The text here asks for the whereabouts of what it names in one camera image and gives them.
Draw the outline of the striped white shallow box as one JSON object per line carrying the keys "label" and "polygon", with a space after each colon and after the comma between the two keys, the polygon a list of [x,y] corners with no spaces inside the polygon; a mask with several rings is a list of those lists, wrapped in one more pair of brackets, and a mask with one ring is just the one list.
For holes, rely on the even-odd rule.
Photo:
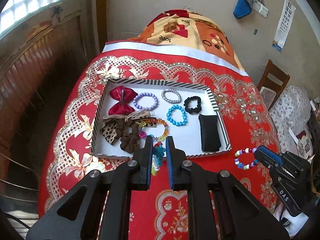
{"label": "striped white shallow box", "polygon": [[231,150],[231,142],[227,133],[227,129],[223,122],[219,111],[218,104],[211,89],[205,85],[182,83],[165,80],[148,80],[148,79],[110,79],[107,81],[99,105],[96,110],[94,119],[94,128],[92,134],[91,153],[95,157],[109,159],[127,159],[131,154],[121,150],[120,142],[114,145],[109,144],[101,133],[104,126],[104,118],[107,117],[109,109],[117,103],[110,96],[110,90],[123,86],[131,88],[136,93],[152,93],[158,99],[158,106],[151,112],[153,118],[167,120],[167,112],[172,104],[164,101],[161,97],[161,92],[164,89],[171,88],[176,90],[182,100],[191,96],[201,98],[201,114],[217,116],[217,130],[221,146],[215,152],[203,152],[201,148],[201,129],[198,114],[187,114],[187,123],[184,126],[174,126],[167,121],[169,126],[169,135],[173,137],[176,146],[184,149],[186,155],[190,158],[205,157],[210,155],[224,154]]}

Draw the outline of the black fabric scrunchie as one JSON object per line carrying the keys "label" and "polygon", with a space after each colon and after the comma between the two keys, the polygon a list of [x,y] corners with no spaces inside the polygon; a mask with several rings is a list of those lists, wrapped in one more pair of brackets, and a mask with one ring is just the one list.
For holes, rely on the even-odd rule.
{"label": "black fabric scrunchie", "polygon": [[199,114],[202,111],[202,100],[199,96],[191,96],[184,101],[184,110],[189,114]]}

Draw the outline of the white floral fabric pile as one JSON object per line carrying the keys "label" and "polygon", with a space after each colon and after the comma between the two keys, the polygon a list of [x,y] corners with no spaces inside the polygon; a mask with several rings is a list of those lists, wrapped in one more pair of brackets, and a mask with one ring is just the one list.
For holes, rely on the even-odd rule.
{"label": "white floral fabric pile", "polygon": [[306,91],[294,85],[286,87],[269,110],[277,129],[281,152],[290,151],[304,159],[313,154],[307,123],[311,105]]}

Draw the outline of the red satin bow clip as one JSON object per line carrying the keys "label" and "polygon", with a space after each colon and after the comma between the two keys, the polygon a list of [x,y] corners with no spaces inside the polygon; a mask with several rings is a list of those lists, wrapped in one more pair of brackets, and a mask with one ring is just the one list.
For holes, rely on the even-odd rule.
{"label": "red satin bow clip", "polygon": [[124,86],[118,86],[110,91],[110,97],[117,101],[115,105],[113,105],[109,111],[109,115],[128,115],[135,111],[133,107],[129,105],[131,101],[134,100],[134,98],[138,94],[132,90],[131,88],[127,88]]}

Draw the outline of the black velvet jewelry pillow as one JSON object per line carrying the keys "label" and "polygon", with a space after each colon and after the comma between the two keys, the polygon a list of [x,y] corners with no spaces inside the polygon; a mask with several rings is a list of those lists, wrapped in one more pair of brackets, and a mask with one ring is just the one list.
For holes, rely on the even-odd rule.
{"label": "black velvet jewelry pillow", "polygon": [[216,115],[199,115],[203,152],[218,152],[221,147]]}

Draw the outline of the white wall switch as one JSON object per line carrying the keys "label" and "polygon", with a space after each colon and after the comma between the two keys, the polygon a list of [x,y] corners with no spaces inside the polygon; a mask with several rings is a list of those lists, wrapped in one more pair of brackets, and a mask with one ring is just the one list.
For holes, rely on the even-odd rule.
{"label": "white wall switch", "polygon": [[258,12],[264,18],[267,18],[268,9],[265,6],[265,1],[264,0],[253,0],[253,10]]}

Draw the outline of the leopard print bow scrunchie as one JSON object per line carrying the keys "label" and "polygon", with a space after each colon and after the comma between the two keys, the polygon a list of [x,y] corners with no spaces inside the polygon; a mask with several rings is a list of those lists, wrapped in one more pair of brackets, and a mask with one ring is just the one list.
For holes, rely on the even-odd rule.
{"label": "leopard print bow scrunchie", "polygon": [[119,140],[123,151],[134,153],[140,149],[139,125],[151,121],[150,126],[156,126],[155,120],[156,118],[153,118],[150,111],[146,109],[127,115],[109,115],[104,118],[104,126],[100,133],[109,144],[114,145]]}

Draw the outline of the orange cream love blanket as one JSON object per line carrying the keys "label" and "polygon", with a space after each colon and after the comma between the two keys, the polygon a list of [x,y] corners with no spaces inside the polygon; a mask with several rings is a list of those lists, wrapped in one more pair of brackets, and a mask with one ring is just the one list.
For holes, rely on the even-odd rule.
{"label": "orange cream love blanket", "polygon": [[183,9],[165,11],[155,17],[137,37],[129,39],[151,44],[189,47],[213,54],[244,70],[222,28],[210,18]]}

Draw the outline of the wooden slatted radiator cover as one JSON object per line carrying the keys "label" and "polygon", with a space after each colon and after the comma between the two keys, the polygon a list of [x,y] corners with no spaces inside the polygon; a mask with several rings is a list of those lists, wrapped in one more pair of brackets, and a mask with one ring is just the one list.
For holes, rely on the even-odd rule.
{"label": "wooden slatted radiator cover", "polygon": [[87,64],[80,16],[47,25],[1,65],[1,157],[42,165],[62,107]]}

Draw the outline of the brown wooden chair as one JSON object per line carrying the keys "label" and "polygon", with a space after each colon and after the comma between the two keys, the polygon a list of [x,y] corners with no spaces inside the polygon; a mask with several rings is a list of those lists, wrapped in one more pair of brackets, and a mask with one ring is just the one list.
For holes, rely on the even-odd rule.
{"label": "brown wooden chair", "polygon": [[272,108],[280,97],[289,80],[289,74],[283,72],[271,60],[268,61],[257,86],[268,110]]}

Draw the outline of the white wall eye chart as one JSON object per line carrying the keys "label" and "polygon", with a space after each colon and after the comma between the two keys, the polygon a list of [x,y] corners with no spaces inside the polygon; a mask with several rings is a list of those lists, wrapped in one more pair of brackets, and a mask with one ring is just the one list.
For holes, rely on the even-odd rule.
{"label": "white wall eye chart", "polygon": [[288,37],[296,7],[289,1],[285,0],[281,16],[273,38],[272,46],[278,51],[282,51]]}

